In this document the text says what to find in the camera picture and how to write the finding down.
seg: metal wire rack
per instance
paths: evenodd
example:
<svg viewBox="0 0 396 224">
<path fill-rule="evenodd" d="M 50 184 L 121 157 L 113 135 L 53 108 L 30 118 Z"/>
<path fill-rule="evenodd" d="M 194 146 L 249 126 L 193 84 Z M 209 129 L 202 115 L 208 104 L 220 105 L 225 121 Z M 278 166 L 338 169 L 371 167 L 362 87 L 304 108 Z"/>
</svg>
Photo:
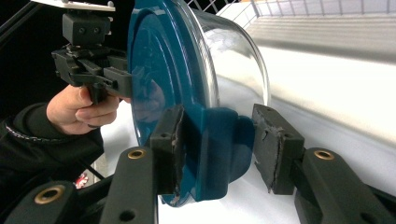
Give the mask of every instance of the metal wire rack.
<svg viewBox="0 0 396 224">
<path fill-rule="evenodd" d="M 185 0 L 195 9 L 237 21 L 246 28 L 259 17 L 326 17 L 396 14 L 396 0 Z M 224 12 L 238 7 L 231 17 Z"/>
</svg>

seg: transparent bowl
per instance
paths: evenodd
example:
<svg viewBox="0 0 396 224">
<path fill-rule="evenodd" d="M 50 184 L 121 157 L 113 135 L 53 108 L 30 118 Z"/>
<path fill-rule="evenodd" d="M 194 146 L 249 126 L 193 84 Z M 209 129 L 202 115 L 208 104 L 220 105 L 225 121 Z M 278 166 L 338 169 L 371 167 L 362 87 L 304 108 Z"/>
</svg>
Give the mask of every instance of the transparent bowl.
<svg viewBox="0 0 396 224">
<path fill-rule="evenodd" d="M 251 162 L 253 105 L 270 100 L 264 62 L 250 36 L 232 21 L 192 11 L 184 1 L 138 0 L 129 27 L 128 65 L 139 145 L 174 105 L 183 105 L 196 130 L 194 145 L 185 148 L 180 189 L 163 201 L 181 206 L 223 197 Z"/>
</svg>

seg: mounting hole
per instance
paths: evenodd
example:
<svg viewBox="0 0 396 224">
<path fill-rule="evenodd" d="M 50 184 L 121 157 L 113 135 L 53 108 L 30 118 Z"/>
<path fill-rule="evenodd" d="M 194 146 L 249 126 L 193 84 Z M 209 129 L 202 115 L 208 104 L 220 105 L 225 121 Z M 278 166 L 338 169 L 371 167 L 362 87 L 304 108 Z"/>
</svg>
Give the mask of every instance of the mounting hole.
<svg viewBox="0 0 396 224">
<path fill-rule="evenodd" d="M 35 196 L 35 203 L 52 203 L 53 201 L 59 199 L 63 194 L 63 185 L 56 185 L 47 189 L 43 189 Z"/>
<path fill-rule="evenodd" d="M 169 133 L 162 133 L 161 137 L 165 138 L 165 137 L 169 137 L 169 135 L 170 135 Z"/>
<path fill-rule="evenodd" d="M 314 153 L 315 153 L 315 156 L 317 156 L 319 159 L 322 159 L 325 161 L 334 160 L 334 155 L 328 151 L 316 150 Z"/>
<path fill-rule="evenodd" d="M 93 28 L 93 32 L 94 32 L 95 34 L 100 34 L 100 28 L 99 28 L 99 27 Z"/>
<path fill-rule="evenodd" d="M 134 214 L 134 211 L 123 211 L 120 214 L 120 221 L 122 222 L 128 222 L 134 220 L 136 215 Z"/>
<path fill-rule="evenodd" d="M 370 224 L 378 223 L 378 220 L 376 219 L 376 217 L 371 215 L 371 214 L 369 214 L 369 213 L 361 213 L 361 218 L 365 222 L 370 223 Z"/>
<path fill-rule="evenodd" d="M 292 138 L 293 137 L 293 135 L 291 133 L 285 133 L 284 136 L 287 137 L 287 138 Z"/>
<path fill-rule="evenodd" d="M 84 35 L 84 34 L 85 34 L 85 28 L 84 28 L 84 27 L 79 28 L 79 29 L 78 29 L 78 32 L 79 32 L 80 34 Z"/>
<path fill-rule="evenodd" d="M 146 155 L 146 150 L 136 149 L 128 153 L 128 158 L 132 160 L 143 158 Z"/>
</svg>

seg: human hand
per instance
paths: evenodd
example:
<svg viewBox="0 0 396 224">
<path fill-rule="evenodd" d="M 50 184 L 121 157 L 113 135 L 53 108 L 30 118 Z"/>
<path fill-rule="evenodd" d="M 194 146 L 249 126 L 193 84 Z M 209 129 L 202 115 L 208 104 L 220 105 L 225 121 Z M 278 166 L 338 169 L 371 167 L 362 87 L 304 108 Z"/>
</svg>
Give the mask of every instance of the human hand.
<svg viewBox="0 0 396 224">
<path fill-rule="evenodd" d="M 93 105 L 86 87 L 69 85 L 51 99 L 47 107 L 47 117 L 61 133 L 84 134 L 93 130 L 92 126 L 113 122 L 119 103 L 120 97 L 109 94 L 104 101 Z"/>
</svg>

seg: black cable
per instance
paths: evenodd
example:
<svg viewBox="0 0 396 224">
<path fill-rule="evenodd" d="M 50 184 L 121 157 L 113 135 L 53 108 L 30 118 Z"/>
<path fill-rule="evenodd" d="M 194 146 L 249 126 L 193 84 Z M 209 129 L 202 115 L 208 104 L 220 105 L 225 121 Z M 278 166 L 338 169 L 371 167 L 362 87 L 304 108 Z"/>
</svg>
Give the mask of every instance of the black cable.
<svg viewBox="0 0 396 224">
<path fill-rule="evenodd" d="M 80 160 L 78 161 L 79 163 L 81 163 L 82 166 L 84 166 L 85 168 L 87 168 L 87 170 L 89 170 L 91 173 L 93 173 L 96 177 L 98 177 L 99 179 L 103 180 L 105 179 L 104 176 L 102 176 L 101 174 L 99 174 L 99 172 L 97 172 L 95 169 L 93 169 L 87 162 Z"/>
<path fill-rule="evenodd" d="M 2 48 L 9 36 L 12 35 L 21 25 L 29 20 L 35 13 L 42 8 L 42 4 L 29 2 L 17 13 L 15 13 L 8 21 L 0 26 L 0 48 Z"/>
</svg>

